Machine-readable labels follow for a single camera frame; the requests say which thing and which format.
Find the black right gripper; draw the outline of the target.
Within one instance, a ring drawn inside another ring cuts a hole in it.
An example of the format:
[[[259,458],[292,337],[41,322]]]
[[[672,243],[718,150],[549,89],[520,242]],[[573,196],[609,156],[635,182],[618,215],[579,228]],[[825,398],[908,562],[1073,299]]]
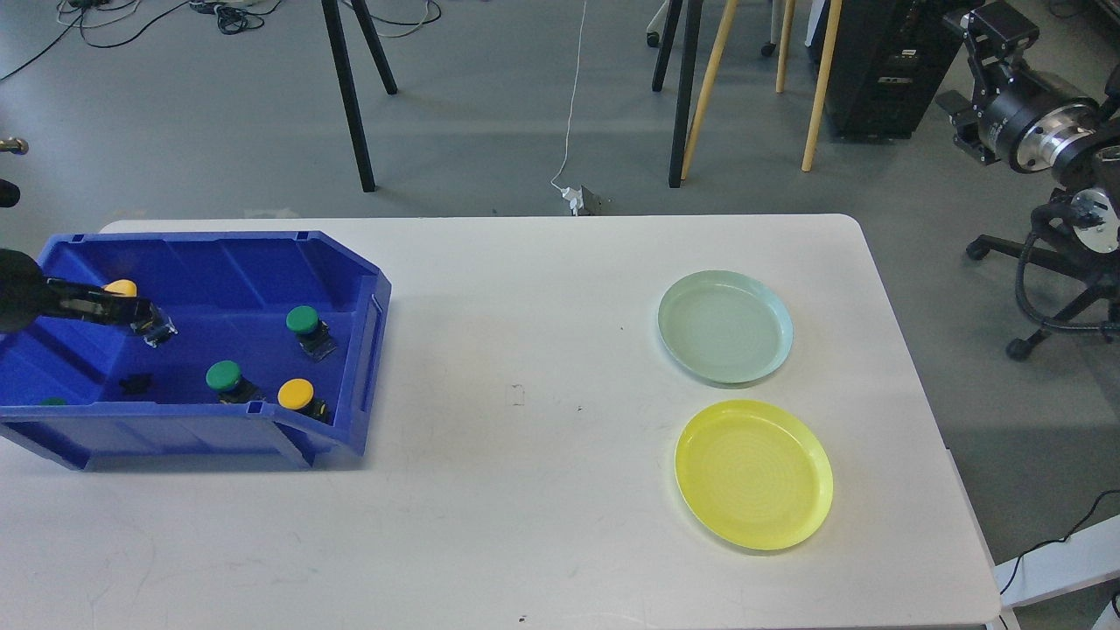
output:
[[[955,127],[955,146],[976,161],[1012,172],[1060,172],[1103,124],[1101,106],[1060,75],[1032,70],[1024,53],[1040,28],[1004,1],[944,18],[962,36],[970,96],[948,91],[935,102]]]

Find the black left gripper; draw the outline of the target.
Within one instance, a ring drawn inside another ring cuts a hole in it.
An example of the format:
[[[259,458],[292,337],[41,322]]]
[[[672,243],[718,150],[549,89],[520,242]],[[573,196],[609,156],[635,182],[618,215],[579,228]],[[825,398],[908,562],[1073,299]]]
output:
[[[17,333],[44,312],[52,318],[129,328],[144,328],[155,318],[152,302],[110,299],[96,284],[46,278],[30,254],[1,248],[1,333]]]

